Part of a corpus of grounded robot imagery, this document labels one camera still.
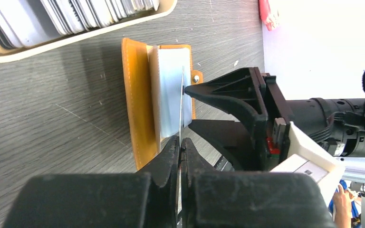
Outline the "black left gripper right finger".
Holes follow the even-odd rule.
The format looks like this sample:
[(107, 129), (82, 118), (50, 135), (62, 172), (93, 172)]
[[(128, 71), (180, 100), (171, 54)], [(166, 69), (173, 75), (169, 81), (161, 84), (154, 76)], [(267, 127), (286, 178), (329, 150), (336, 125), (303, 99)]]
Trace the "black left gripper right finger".
[(184, 228), (333, 228), (317, 184), (300, 173), (218, 171), (181, 144)]

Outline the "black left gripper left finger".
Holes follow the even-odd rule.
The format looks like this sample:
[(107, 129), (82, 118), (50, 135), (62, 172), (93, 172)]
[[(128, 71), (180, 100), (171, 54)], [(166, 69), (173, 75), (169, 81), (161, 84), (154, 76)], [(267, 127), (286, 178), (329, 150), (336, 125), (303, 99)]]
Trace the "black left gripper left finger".
[(53, 174), (31, 178), (15, 199), (6, 228), (174, 228), (180, 140), (135, 173)]

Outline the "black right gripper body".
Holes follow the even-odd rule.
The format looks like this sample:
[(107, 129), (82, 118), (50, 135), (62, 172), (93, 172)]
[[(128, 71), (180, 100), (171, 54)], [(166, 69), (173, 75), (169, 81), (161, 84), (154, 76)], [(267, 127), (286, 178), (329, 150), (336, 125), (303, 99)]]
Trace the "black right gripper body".
[(259, 76), (262, 101), (268, 114), (266, 128), (267, 155), (265, 169), (270, 171), (288, 157), (289, 129), (293, 112), (282, 94), (275, 76), (261, 73)]

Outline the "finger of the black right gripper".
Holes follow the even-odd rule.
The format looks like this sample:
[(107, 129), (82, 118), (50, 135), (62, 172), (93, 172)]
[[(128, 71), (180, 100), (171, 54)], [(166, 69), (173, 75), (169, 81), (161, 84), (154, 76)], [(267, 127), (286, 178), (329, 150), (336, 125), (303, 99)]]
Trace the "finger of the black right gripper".
[(258, 170), (255, 144), (240, 122), (195, 119), (189, 124), (189, 128), (210, 143), (235, 170)]
[(254, 139), (267, 137), (266, 83), (258, 67), (244, 67), (209, 82), (187, 86), (184, 93), (236, 117)]

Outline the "dark credit card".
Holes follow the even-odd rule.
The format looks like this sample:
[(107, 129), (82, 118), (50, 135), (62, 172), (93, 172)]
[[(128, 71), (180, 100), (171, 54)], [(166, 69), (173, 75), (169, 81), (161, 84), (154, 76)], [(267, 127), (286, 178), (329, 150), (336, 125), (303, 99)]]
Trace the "dark credit card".
[(180, 109), (179, 109), (179, 129), (178, 129), (178, 136), (179, 136), (179, 144), (182, 144), (182, 128), (184, 124), (184, 117), (183, 117), (183, 106), (184, 106), (184, 72), (185, 67), (182, 66), (182, 75), (181, 75), (181, 85), (180, 85)]

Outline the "orange leather card holder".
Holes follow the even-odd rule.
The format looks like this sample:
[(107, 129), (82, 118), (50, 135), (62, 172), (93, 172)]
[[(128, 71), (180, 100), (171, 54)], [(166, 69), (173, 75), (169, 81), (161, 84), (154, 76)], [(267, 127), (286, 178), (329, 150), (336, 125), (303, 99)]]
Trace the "orange leather card holder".
[(159, 49), (188, 49), (188, 44), (150, 46), (123, 38), (121, 43), (123, 74), (131, 143), (137, 170), (142, 169), (160, 152), (165, 137), (160, 134), (159, 111), (154, 109), (152, 98), (155, 79), (150, 59)]

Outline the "beige oval card tray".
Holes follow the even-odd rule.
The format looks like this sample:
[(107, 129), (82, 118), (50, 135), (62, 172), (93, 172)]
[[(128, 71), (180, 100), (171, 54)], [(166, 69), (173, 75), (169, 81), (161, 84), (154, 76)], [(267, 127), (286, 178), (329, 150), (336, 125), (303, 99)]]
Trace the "beige oval card tray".
[(11, 51), (7, 54), (0, 54), (0, 63), (8, 63), (13, 61), (22, 60), (28, 57), (38, 55), (68, 44), (76, 43), (84, 39), (92, 38), (101, 34), (105, 34), (111, 31), (119, 30), (135, 24), (140, 24), (153, 19), (158, 19), (169, 15), (177, 5), (177, 0), (161, 0), (160, 6), (157, 11), (150, 11), (138, 16), (123, 19), (121, 22), (110, 25), (105, 28), (97, 28), (87, 32), (81, 32), (74, 35), (64, 36), (62, 38), (55, 39), (51, 42), (45, 42), (41, 45), (33, 46), (31, 48), (20, 48)]

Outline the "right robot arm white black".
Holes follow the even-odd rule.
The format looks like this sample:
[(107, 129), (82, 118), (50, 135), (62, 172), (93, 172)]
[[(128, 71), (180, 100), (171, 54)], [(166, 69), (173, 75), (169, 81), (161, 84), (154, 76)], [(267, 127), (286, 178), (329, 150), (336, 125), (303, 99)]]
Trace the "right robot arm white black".
[[(365, 92), (365, 72), (362, 76)], [(189, 128), (237, 171), (264, 171), (284, 161), (295, 125), (336, 157), (365, 157), (365, 99), (286, 100), (276, 77), (247, 67), (191, 85), (186, 95), (231, 114), (236, 121), (193, 120)]]

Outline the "stack of credit cards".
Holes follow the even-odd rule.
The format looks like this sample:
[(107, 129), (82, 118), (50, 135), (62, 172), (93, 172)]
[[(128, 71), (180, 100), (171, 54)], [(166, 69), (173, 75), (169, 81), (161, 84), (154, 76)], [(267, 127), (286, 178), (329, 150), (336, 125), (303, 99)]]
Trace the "stack of credit cards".
[(158, 0), (0, 0), (0, 53), (105, 28), (159, 6)]

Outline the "pink crumpled cloth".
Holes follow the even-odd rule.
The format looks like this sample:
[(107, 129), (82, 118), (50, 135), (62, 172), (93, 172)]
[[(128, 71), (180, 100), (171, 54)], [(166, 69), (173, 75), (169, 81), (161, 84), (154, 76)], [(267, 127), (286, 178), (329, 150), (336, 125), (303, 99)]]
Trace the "pink crumpled cloth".
[(268, 31), (273, 31), (279, 26), (279, 8), (279, 0), (259, 0), (260, 19)]

